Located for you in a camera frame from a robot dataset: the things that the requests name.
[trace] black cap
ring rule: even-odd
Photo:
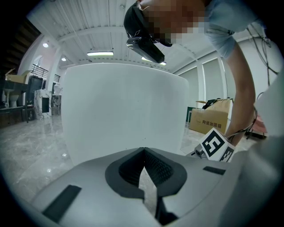
[[[137,2],[127,10],[123,24],[126,32],[132,37],[153,37],[166,47],[172,46],[169,39],[155,39],[154,35],[148,32],[149,25],[144,19],[143,12],[137,7]]]

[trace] light blue shirt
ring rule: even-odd
[[[209,19],[205,34],[225,59],[235,47],[236,41],[232,35],[258,20],[257,15],[242,0],[212,0],[205,13]]]

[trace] marble floor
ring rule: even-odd
[[[204,136],[184,129],[179,154],[187,155]],[[237,151],[247,150],[257,140],[242,138]],[[63,138],[61,116],[34,120],[0,129],[0,168],[10,189],[30,202],[46,185],[73,168],[73,163]],[[145,169],[139,187],[146,192],[145,205],[155,213],[155,185]]]

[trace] white board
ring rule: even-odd
[[[136,147],[178,153],[188,87],[182,77],[142,66],[98,63],[69,68],[62,122],[74,165]]]

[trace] staircase railing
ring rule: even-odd
[[[31,73],[34,74],[35,76],[40,76],[42,78],[47,79],[48,70],[33,64]],[[59,79],[60,79],[60,76],[55,74],[53,81],[54,82],[59,82]]]

